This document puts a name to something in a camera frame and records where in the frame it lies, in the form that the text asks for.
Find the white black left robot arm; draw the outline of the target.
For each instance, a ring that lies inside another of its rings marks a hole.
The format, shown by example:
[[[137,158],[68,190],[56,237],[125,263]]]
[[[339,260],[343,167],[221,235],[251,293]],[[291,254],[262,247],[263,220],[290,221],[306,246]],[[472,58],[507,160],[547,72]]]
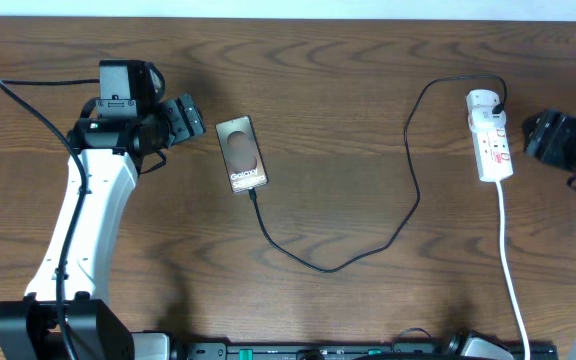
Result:
[[[192,97],[165,99],[150,62],[103,60],[100,94],[58,140],[69,153],[68,182],[45,256],[18,301],[0,302],[7,359],[182,359],[165,332],[130,331],[109,306],[109,275],[122,215],[145,174],[143,160],[201,136]]]

